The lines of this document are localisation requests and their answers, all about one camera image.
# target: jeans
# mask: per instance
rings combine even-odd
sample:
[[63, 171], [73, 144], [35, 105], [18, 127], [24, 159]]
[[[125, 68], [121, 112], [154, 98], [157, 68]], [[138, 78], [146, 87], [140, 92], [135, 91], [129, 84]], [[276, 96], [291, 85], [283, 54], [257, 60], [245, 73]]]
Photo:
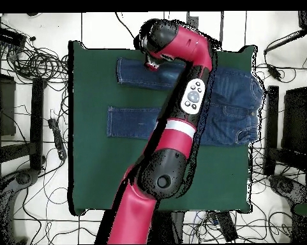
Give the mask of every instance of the jeans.
[[[141, 61], [119, 58], [117, 80], [119, 84], [172, 90], [183, 63], [165, 63], [159, 70], [146, 69]], [[244, 145], [258, 139], [257, 110], [262, 102], [262, 88], [248, 72], [218, 66], [209, 79], [208, 95], [204, 106], [209, 106], [201, 145]], [[161, 108], [108, 108], [107, 136], [148, 139], [156, 125]]]

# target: floor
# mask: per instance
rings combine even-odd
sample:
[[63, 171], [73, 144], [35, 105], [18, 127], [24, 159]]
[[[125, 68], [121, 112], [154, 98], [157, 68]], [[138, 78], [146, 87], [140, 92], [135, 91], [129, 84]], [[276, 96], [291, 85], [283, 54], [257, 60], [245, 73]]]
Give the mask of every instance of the floor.
[[[198, 28], [213, 38], [220, 39], [220, 12], [191, 12], [191, 16], [198, 16]], [[133, 34], [136, 34], [142, 23], [151, 18], [179, 19], [186, 21], [186, 12], [160, 11], [147, 13], [119, 13], [119, 18], [128, 26]], [[67, 44], [69, 40], [80, 40], [87, 48], [133, 48], [133, 40], [126, 28], [121, 25], [114, 13], [42, 13], [35, 18], [23, 14], [5, 14], [2, 23], [18, 29], [30, 36], [35, 36], [34, 46], [45, 47], [53, 50], [61, 59], [68, 53]], [[299, 30], [297, 11], [225, 11], [223, 22], [223, 50], [238, 51], [244, 45], [258, 46], [256, 63], [264, 62], [263, 50], [272, 41]], [[267, 55], [267, 62], [275, 66], [302, 67], [307, 56], [307, 36], [292, 43], [276, 49]], [[2, 63], [1, 72], [5, 71], [6, 63]], [[259, 69], [257, 73], [261, 79], [269, 74], [265, 69]], [[292, 70], [284, 71], [283, 81], [289, 81], [294, 77]], [[280, 87], [279, 111], [283, 110], [283, 97], [287, 89], [307, 86], [307, 74], [304, 70], [298, 70], [295, 80], [283, 84], [268, 77], [264, 80], [267, 88], [269, 85]], [[56, 89], [63, 88], [62, 83], [54, 84]], [[31, 86], [19, 84], [16, 90], [16, 106], [25, 105], [15, 109], [15, 120], [20, 126], [26, 140], [29, 140], [29, 116], [25, 114], [26, 108], [31, 106]], [[44, 118], [50, 118], [50, 114], [57, 114], [60, 110], [61, 91], [51, 88], [45, 92]], [[278, 144], [282, 134], [282, 117], [280, 112], [278, 125]], [[65, 140], [68, 140], [68, 116], [65, 122], [60, 122], [62, 133], [66, 131]], [[44, 127], [43, 153], [48, 154], [47, 171], [55, 169], [60, 161], [56, 150], [50, 151], [53, 147], [53, 134], [48, 127]], [[14, 137], [3, 137], [1, 145], [14, 144], [14, 140], [23, 140], [17, 131]], [[264, 140], [255, 144], [255, 147], [263, 147]], [[253, 175], [254, 180], [260, 180], [263, 175], [260, 172], [259, 164], [262, 162], [262, 155], [255, 153]], [[0, 174], [5, 175], [15, 170], [20, 164], [21, 168], [27, 167], [28, 158], [20, 158], [0, 165]], [[284, 168], [277, 166], [276, 172], [280, 173]], [[291, 168], [286, 174], [295, 178], [298, 176], [300, 182], [304, 183], [303, 175], [296, 175], [297, 170]], [[252, 186], [251, 201], [253, 212], [250, 214], [232, 213], [236, 219], [237, 232], [241, 236], [237, 242], [289, 242], [288, 231], [290, 231], [291, 219], [287, 215], [274, 212], [286, 212], [290, 216], [288, 203], [267, 187], [268, 181], [257, 182]], [[22, 209], [22, 203], [26, 196], [26, 190], [20, 192], [15, 203], [15, 233], [18, 237], [27, 236], [28, 244], [92, 244], [100, 226], [103, 211], [87, 211], [81, 217], [72, 216], [66, 202], [66, 189], [68, 187], [68, 160], [55, 173], [41, 178], [30, 187], [25, 208], [29, 214], [39, 221], [29, 217]], [[273, 234], [267, 226], [267, 219], [272, 215], [271, 223]], [[189, 236], [196, 224], [200, 226], [204, 219], [205, 212], [187, 212], [184, 221], [184, 243], [198, 243], [198, 236]], [[207, 229], [199, 227], [200, 239], [204, 243], [225, 243], [216, 227]]]

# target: white floor tile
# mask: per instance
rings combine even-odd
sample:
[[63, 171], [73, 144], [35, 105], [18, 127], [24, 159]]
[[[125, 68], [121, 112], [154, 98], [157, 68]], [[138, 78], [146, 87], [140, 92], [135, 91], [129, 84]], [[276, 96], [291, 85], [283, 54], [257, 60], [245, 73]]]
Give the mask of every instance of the white floor tile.
[[[133, 36], [138, 35], [142, 24], [149, 19], [162, 19], [163, 12], [118, 12], [119, 19]], [[82, 42], [87, 48], [134, 49], [133, 38], [118, 21], [114, 12], [83, 13]]]
[[245, 11], [225, 11], [222, 49], [237, 52], [244, 46]]
[[94, 244], [96, 234], [98, 233], [100, 223], [80, 222], [80, 242], [79, 244]]
[[102, 210], [87, 210], [84, 215], [81, 215], [81, 221], [101, 221], [104, 211]]
[[30, 245], [34, 236], [33, 245], [76, 245], [78, 243], [78, 222], [56, 222], [56, 221], [14, 221], [16, 238], [28, 237], [27, 244]]

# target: jeans pocket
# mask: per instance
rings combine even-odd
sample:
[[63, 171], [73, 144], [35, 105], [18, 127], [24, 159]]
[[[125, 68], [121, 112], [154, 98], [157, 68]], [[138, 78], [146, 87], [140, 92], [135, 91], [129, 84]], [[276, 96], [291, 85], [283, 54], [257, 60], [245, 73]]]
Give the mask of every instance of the jeans pocket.
[[248, 128], [240, 130], [236, 133], [236, 144], [248, 144], [250, 142], [250, 131]]
[[253, 76], [252, 76], [252, 79], [251, 79], [251, 93], [252, 93], [252, 96], [255, 100], [254, 108], [257, 108], [261, 105], [262, 97], [263, 97], [263, 90], [261, 88], [261, 85], [257, 81], [257, 79], [254, 78]]
[[161, 108], [108, 107], [107, 136], [148, 139]]
[[250, 114], [250, 111], [245, 108], [223, 106], [223, 113], [228, 117], [244, 118]]

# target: electronic device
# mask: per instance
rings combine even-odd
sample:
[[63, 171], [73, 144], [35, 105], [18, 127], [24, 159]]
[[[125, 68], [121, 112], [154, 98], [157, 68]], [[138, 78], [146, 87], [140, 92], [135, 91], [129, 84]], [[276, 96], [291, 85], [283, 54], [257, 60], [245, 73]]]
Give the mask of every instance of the electronic device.
[[55, 119], [48, 120], [49, 128], [52, 129], [54, 133], [54, 145], [58, 151], [58, 156], [61, 161], [64, 161], [67, 158], [67, 152], [64, 148], [63, 138], [61, 136], [61, 132], [58, 126], [58, 123]]
[[23, 49], [26, 43], [26, 36], [0, 27], [0, 42]]

